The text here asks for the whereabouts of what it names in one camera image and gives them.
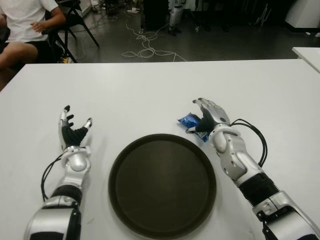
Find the man sitting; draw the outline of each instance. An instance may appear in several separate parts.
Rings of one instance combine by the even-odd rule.
[[[45,20],[46,10],[52,18]],[[0,0],[0,27],[10,35],[0,46],[0,91],[14,76],[10,67],[18,63],[48,63],[52,59],[45,29],[66,22],[55,0]]]

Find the concrete floor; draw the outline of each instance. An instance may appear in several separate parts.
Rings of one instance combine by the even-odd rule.
[[[121,53],[143,49],[142,40],[126,28],[138,32],[140,16],[129,16],[124,11],[117,15],[117,20],[106,16],[95,27],[101,14],[89,12],[85,17],[87,26],[100,44],[97,48],[82,26],[75,27],[77,40],[69,36],[69,49],[79,63],[139,63],[172,62],[174,55],[153,56],[151,58],[123,57]],[[158,38],[150,45],[156,50],[175,52],[187,61],[221,61],[221,60],[261,60],[261,59],[295,59],[293,47],[320,47],[320,39],[305,33],[294,33],[284,26],[233,26],[230,32],[224,32],[217,25],[211,31],[200,29],[195,32],[195,23],[191,18],[183,18],[180,25],[182,33],[168,35],[168,29],[158,33]]]

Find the white cable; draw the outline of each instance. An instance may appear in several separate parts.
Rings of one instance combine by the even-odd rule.
[[[168,56],[168,55],[174,55],[173,57],[173,62],[176,60],[176,56],[178,56],[179,58],[181,58],[183,61],[187,62],[187,60],[185,60],[182,56],[178,55],[176,52],[172,52],[172,51],[164,51],[164,50],[156,50],[153,47],[150,46],[150,41],[155,40],[158,38],[158,32],[165,28],[168,24],[164,25],[163,27],[159,28],[158,31],[153,32],[153,31],[149,31],[146,32],[144,34],[138,34],[135,32],[134,29],[129,28],[127,24],[125,24],[126,28],[128,30],[131,30],[134,35],[136,35],[136,40],[142,40],[142,46],[143,49],[140,50],[139,52],[135,53],[133,51],[127,51],[122,53],[121,55],[123,57],[126,58],[134,58],[134,57],[138,57],[138,58],[143,58],[143,59],[149,59],[152,58],[154,55],[157,56]],[[147,34],[153,34],[152,37],[146,37],[145,35]]]
[[[107,17],[107,19],[104,19],[105,17],[107,17],[107,16],[104,15],[99,20],[92,22],[89,30],[96,29],[96,28],[102,28],[106,23],[115,22],[118,20],[117,16],[114,16],[113,20],[109,20],[108,17]],[[86,30],[74,31],[74,33],[79,33],[79,32],[86,32]],[[85,37],[83,38],[83,40],[81,41],[81,48],[82,48],[83,55],[80,57],[74,57],[75,60],[84,59],[87,56],[87,53],[85,52],[85,48],[84,48],[84,43],[85,43],[87,36],[88,35],[86,34]]]

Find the bare leg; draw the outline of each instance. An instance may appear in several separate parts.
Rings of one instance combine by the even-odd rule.
[[[24,42],[10,42],[0,54],[0,70],[10,68],[17,63],[34,63],[38,56],[35,46]]]
[[[10,67],[17,63],[34,63],[37,57],[38,50],[35,46],[24,42],[9,43],[0,54],[0,91],[15,76]]]

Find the round tray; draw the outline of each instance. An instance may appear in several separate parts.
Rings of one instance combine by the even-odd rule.
[[[153,239],[176,239],[201,225],[216,196],[207,156],[192,142],[154,134],[128,145],[109,176],[109,197],[120,220]]]

